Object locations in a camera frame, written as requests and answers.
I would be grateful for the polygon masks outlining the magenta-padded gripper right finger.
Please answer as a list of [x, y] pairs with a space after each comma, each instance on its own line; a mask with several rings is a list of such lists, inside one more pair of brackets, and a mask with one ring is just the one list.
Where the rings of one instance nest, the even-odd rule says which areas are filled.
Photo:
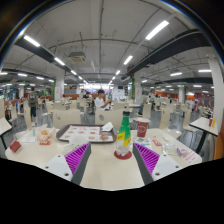
[[145, 185], [182, 169], [171, 156], [159, 155], [137, 143], [133, 144], [133, 154]]

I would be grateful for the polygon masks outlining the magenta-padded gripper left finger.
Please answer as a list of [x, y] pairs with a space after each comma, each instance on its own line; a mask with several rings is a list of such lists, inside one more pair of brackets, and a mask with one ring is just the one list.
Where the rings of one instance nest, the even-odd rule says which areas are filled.
[[87, 161], [91, 154], [91, 144], [84, 144], [66, 155], [57, 154], [44, 167], [56, 176], [79, 185], [82, 181]]

